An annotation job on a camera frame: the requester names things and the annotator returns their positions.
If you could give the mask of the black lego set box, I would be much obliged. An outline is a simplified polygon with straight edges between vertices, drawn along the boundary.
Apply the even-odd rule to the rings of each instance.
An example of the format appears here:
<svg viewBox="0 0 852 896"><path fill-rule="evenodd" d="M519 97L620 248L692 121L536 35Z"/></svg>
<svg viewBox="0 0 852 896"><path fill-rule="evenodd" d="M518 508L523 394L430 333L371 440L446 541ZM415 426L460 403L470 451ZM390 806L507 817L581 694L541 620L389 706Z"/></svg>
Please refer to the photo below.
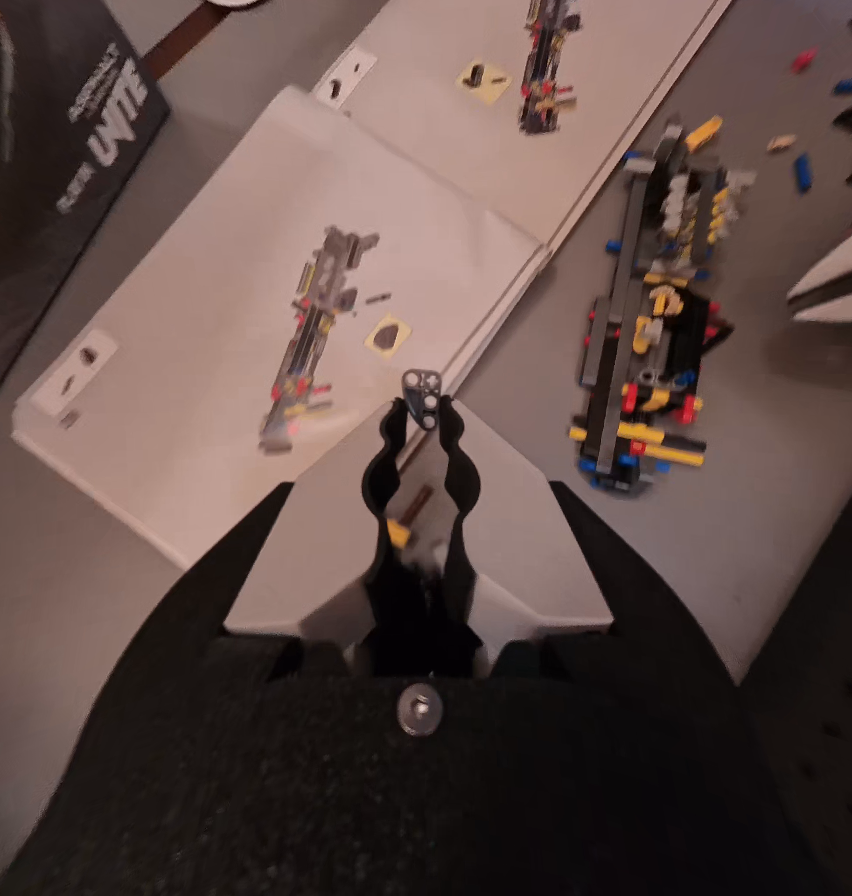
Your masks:
<svg viewBox="0 0 852 896"><path fill-rule="evenodd" d="M0 1L0 386L170 114L101 1Z"/></svg>

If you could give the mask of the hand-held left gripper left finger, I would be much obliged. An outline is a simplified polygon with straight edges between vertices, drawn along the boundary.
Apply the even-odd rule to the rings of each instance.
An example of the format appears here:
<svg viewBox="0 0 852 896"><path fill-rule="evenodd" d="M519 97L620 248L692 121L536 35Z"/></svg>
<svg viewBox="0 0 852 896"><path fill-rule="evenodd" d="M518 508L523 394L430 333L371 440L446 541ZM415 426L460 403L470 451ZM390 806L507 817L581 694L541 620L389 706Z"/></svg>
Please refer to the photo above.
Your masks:
<svg viewBox="0 0 852 896"><path fill-rule="evenodd" d="M233 636L286 636L344 651L375 628L426 621L385 510L398 491L408 409L388 401L299 476L232 604Z"/></svg>

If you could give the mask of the white lego instruction booklet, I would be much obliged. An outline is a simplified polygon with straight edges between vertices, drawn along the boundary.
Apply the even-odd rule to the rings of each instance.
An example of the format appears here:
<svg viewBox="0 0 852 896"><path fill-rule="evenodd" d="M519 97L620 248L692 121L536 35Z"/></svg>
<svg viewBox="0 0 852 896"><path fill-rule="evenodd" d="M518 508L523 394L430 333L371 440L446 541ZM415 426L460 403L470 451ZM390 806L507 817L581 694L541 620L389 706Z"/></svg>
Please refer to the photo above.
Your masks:
<svg viewBox="0 0 852 896"><path fill-rule="evenodd" d="M729 2L581 2L558 129L518 127L528 2L389 2L314 91L284 88L67 351L13 438L188 568L395 392L458 387ZM379 234L312 410L259 428L330 225Z"/></svg>

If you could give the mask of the lego car chassis assembly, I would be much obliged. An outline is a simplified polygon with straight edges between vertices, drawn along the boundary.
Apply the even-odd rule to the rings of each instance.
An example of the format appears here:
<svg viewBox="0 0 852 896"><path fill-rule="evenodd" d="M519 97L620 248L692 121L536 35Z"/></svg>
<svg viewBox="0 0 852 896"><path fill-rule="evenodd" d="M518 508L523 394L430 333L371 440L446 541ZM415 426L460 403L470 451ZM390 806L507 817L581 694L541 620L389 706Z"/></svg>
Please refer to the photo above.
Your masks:
<svg viewBox="0 0 852 896"><path fill-rule="evenodd" d="M646 492L673 466L703 466L705 441L684 429L704 406L705 357L734 331L698 287L755 174L723 166L707 145L689 154L690 132L672 118L654 151L624 158L622 233L606 246L611 287L588 318L577 378L587 404L568 435L591 486L620 496Z"/></svg>

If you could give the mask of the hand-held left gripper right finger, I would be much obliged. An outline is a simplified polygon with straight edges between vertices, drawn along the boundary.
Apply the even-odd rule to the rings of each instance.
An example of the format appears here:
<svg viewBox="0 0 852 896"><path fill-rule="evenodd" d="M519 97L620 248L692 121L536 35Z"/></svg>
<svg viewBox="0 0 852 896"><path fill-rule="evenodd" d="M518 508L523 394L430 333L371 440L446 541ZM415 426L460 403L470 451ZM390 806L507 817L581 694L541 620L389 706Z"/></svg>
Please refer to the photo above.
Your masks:
<svg viewBox="0 0 852 896"><path fill-rule="evenodd" d="M484 678L510 644L605 633L613 616L550 481L460 401L437 427L455 516L430 549L443 607L477 640Z"/></svg>

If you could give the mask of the dark grey triangular lego piece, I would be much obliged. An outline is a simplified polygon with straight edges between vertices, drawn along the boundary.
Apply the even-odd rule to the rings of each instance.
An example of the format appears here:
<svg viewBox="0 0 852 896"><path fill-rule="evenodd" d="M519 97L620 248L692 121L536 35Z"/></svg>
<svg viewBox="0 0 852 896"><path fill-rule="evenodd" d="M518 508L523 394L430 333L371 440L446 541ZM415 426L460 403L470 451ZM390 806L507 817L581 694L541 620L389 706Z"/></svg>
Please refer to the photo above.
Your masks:
<svg viewBox="0 0 852 896"><path fill-rule="evenodd" d="M402 376L402 397L410 419L424 432L439 425L442 378L437 371L411 368Z"/></svg>

